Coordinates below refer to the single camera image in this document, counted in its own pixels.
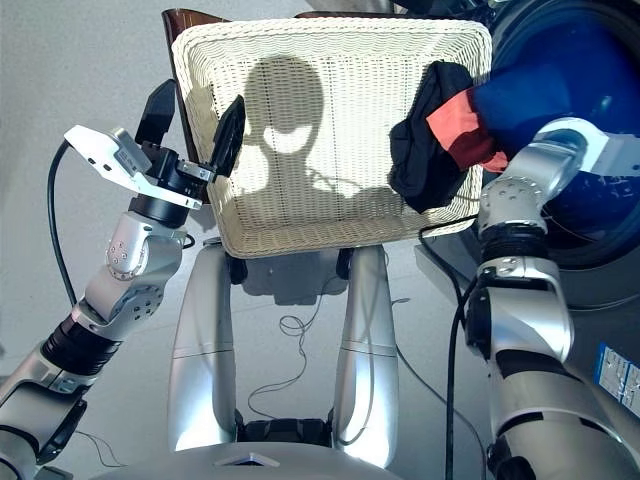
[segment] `sticker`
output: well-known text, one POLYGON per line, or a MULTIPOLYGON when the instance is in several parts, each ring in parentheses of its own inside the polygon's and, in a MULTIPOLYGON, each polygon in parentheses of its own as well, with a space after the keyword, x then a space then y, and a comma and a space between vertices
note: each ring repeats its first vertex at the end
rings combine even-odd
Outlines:
POLYGON ((604 343, 600 344, 593 380, 640 417, 640 368, 604 343))

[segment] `wicker basket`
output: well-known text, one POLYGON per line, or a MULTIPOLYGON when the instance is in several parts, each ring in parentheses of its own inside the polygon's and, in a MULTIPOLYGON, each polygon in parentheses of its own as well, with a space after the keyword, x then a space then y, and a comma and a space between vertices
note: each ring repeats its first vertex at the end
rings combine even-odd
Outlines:
MULTIPOLYGON (((238 258, 400 240, 477 213, 474 167, 445 208, 417 214, 388 185, 391 128, 407 116, 426 67, 491 65, 480 24, 318 18, 231 22, 183 32, 173 46, 193 140, 207 161, 218 118, 241 94, 247 123, 230 178, 209 197, 238 258)), ((452 233, 470 222, 436 229, 452 233)))

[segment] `red cloth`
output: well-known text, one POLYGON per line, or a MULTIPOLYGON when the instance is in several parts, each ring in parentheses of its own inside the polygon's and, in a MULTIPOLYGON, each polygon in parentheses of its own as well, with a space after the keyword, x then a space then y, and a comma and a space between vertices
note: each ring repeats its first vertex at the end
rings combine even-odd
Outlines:
POLYGON ((481 163, 490 172, 502 172, 507 155, 482 125, 473 109, 472 95, 473 88, 461 91, 429 115, 427 123, 460 171, 481 163))

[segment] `cable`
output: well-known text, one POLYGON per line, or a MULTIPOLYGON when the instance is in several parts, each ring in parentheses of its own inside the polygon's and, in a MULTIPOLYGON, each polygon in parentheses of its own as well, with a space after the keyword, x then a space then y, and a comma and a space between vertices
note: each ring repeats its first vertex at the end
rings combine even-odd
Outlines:
POLYGON ((189 242, 189 243, 185 243, 185 244, 182 246, 182 249, 183 249, 183 250, 186 250, 187 248, 191 248, 191 247, 193 247, 193 246, 196 244, 196 239, 195 239, 195 238, 193 238, 193 236, 191 236, 191 235, 189 235, 189 234, 187 233, 186 237, 187 237, 187 239, 188 239, 190 242, 189 242))
POLYGON ((64 288, 67 291, 67 297, 71 302, 71 306, 74 306, 77 302, 76 294, 73 291, 73 285, 69 278, 69 272, 64 264, 64 258, 62 257, 62 250, 60 249, 60 240, 58 239, 58 227, 56 225, 56 207, 55 207, 55 183, 56 174, 58 173, 58 166, 60 166, 60 160, 64 156, 65 152, 71 145, 66 140, 62 142, 58 151, 56 152, 53 160, 51 161, 51 167, 49 167, 49 177, 47 178, 47 212, 49 214, 49 233, 51 234, 51 244, 53 245, 53 253, 56 256, 56 262, 58 263, 58 269, 62 276, 62 282, 64 288))
POLYGON ((111 448, 111 445, 109 445, 109 442, 107 442, 105 439, 100 438, 97 435, 92 435, 90 433, 82 432, 80 430, 76 430, 74 433, 77 433, 78 435, 82 435, 82 436, 88 438, 91 441, 91 443, 93 443, 94 447, 96 447, 96 451, 98 452, 98 458, 100 459, 100 463, 104 467, 120 468, 120 467, 127 467, 128 466, 126 463, 122 463, 121 461, 118 460, 118 458, 113 453, 113 449, 111 448), (102 443, 104 443, 106 445, 107 449, 109 450, 109 454, 111 455, 111 458, 115 462, 115 465, 108 464, 108 463, 106 463, 104 461, 104 458, 102 457, 102 451, 100 450, 100 446, 98 445, 98 442, 96 440, 99 440, 99 441, 101 441, 102 443))
MULTIPOLYGON (((393 300, 391 302, 391 306, 393 307, 394 305, 396 305, 397 303, 407 303, 409 302, 411 299, 410 298, 399 298, 397 300, 393 300)), ((400 350, 400 346, 396 343, 396 352, 398 353, 398 357, 400 358, 400 360, 402 361, 402 363, 404 363, 404 366, 407 367, 407 370, 409 370, 409 372, 414 376, 414 378, 420 383, 422 384, 427 390, 429 390, 429 392, 431 392, 438 400, 440 400, 440 402, 442 402, 444 405, 447 404, 447 401, 445 400, 445 398, 440 395, 438 393, 438 391, 433 388, 431 385, 429 385, 419 374, 418 372, 416 372, 416 370, 413 368, 413 366, 411 365, 411 363, 409 363, 409 361, 407 360, 407 358, 404 356, 404 354, 402 353, 402 351, 400 350)), ((482 440, 480 439, 480 434, 478 434, 478 431, 476 430, 476 428, 473 426, 473 424, 462 414, 460 413, 457 409, 453 409, 453 413, 460 419, 460 421, 462 421, 462 423, 469 429, 469 431, 471 432, 471 434, 474 436, 478 447, 480 449, 480 459, 482 461, 482 471, 480 474, 481 480, 486 480, 487 479, 487 457, 485 456, 485 451, 484 451, 484 445, 482 444, 482 440)))
POLYGON ((457 225, 459 223, 468 222, 469 220, 475 220, 476 218, 478 218, 477 214, 462 217, 457 220, 451 220, 449 222, 442 222, 442 223, 436 223, 435 225, 429 225, 427 227, 420 229, 420 236, 422 236, 424 232, 430 232, 431 230, 436 230, 438 228, 450 227, 451 225, 457 225))
POLYGON ((469 300, 471 292, 475 288, 478 279, 471 280, 467 290, 462 295, 462 300, 458 304, 456 313, 451 324, 451 334, 449 336, 449 353, 447 358, 447 412, 446 412, 446 434, 445 434, 445 480, 453 480, 453 411, 454 411, 454 387, 456 371, 456 340, 458 338, 458 325, 465 322, 464 306, 469 300))
MULTIPOLYGON (((465 217, 466 220, 471 220, 473 217, 465 217)), ((454 223, 461 223, 465 221, 464 219, 460 219, 454 223)), ((425 251, 431 256, 431 258, 440 266, 442 271, 449 277, 451 283, 453 285, 457 308, 456 312, 453 316, 453 322, 451 323, 451 333, 449 335, 449 352, 447 358, 447 398, 446 398, 446 420, 445 420, 445 480, 453 480, 453 415, 454 415, 454 387, 455 387, 455 365, 456 365, 456 340, 458 338, 458 326, 462 323, 463 327, 466 324, 466 319, 464 315, 464 306, 469 299, 469 295, 471 295, 471 291, 474 289, 477 283, 477 279, 474 278, 469 287, 464 292, 464 295, 461 293, 460 284, 458 283, 458 279, 456 278, 455 273, 451 266, 440 256, 438 255, 428 244, 426 239, 424 238, 424 232, 428 230, 433 230, 434 228, 438 228, 437 226, 429 226, 422 228, 418 233, 418 239, 420 243, 424 247, 425 251)))
POLYGON ((257 395, 284 390, 285 388, 292 386, 304 375, 305 371, 307 370, 307 364, 308 364, 307 353, 304 351, 304 348, 303 348, 305 336, 309 331, 309 329, 311 328, 311 326, 313 325, 313 322, 315 321, 316 317, 318 316, 318 312, 320 311, 320 306, 322 305, 322 299, 324 298, 324 295, 326 293, 327 286, 331 281, 336 280, 337 278, 338 278, 337 276, 331 277, 324 283, 324 285, 322 286, 322 289, 320 290, 320 298, 318 299, 318 303, 316 304, 316 309, 313 312, 313 315, 311 315, 311 318, 306 323, 303 322, 299 317, 295 315, 283 315, 282 317, 280 317, 280 320, 278 321, 278 328, 280 328, 280 331, 287 337, 298 338, 298 355, 302 357, 302 361, 303 361, 302 368, 300 369, 300 372, 297 375, 295 375, 294 377, 291 377, 288 380, 284 380, 282 382, 277 382, 277 383, 269 383, 267 385, 258 387, 253 392, 251 392, 249 394, 249 398, 247 398, 247 406, 249 407, 249 410, 251 410, 253 413, 269 418, 271 420, 275 420, 276 417, 274 417, 273 415, 269 415, 268 413, 262 412, 254 408, 253 405, 251 404, 251 400, 257 395))

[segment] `gray floor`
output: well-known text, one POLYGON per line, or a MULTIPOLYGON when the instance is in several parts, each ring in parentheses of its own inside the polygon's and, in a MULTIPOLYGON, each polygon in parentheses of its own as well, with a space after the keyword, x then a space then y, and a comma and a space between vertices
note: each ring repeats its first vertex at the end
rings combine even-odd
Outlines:
MULTIPOLYGON (((182 6, 229 19, 257 19, 291 17, 312 9, 310 4, 341 7, 341 2, 303 0, 183 1, 179 5, 166 0, 2 2, 0 342, 6 354, 0 374, 9 373, 68 313, 47 231, 45 180, 50 159, 63 133, 75 123, 101 119, 135 131, 146 96, 170 76, 160 12, 182 6)), ((370 2, 361 5, 370 6, 370 2)), ((166 144, 184 151, 178 122, 166 144)), ((101 181, 76 154, 70 154, 60 169, 57 195, 62 246, 74 285, 81 291, 103 262, 105 245, 130 194, 101 181)), ((205 231, 202 223, 207 221, 188 223, 198 240, 215 235, 215 228, 205 231)), ((395 307, 398 342, 417 370, 442 392, 454 306, 450 296, 440 293, 418 271, 414 244, 386 246, 393 298, 411 298, 395 307)), ((125 343, 88 395, 90 407, 80 428, 108 440, 125 463, 167 451, 169 354, 195 250, 186 251, 160 310, 125 343)), ((297 259, 294 267, 301 278, 307 260, 297 259)), ((260 271, 259 267, 254 265, 253 271, 260 271)), ((280 295, 277 303, 303 305, 277 305, 271 295, 256 295, 260 282, 250 285, 255 287, 248 288, 253 295, 241 287, 234 287, 232 293, 238 406, 247 418, 251 416, 246 397, 253 388, 288 378, 300 366, 296 341, 280 334, 278 319, 286 313, 306 318, 313 311, 312 298, 280 295)), ((299 281, 292 282, 292 290, 296 287, 299 281)), ((256 405, 274 415, 326 415, 332 403, 345 303, 344 293, 325 298, 305 344, 310 361, 306 374, 288 392, 266 395, 256 405)), ((486 443, 484 365, 464 348, 459 349, 458 362, 457 405, 486 443)), ((443 469, 444 408, 404 369, 400 380, 400 438, 391 470, 407 479, 438 478, 443 469)), ((478 478, 476 446, 459 424, 456 434, 456 478, 478 478)), ((81 479, 104 470, 93 445, 80 436, 72 438, 54 464, 81 479)))

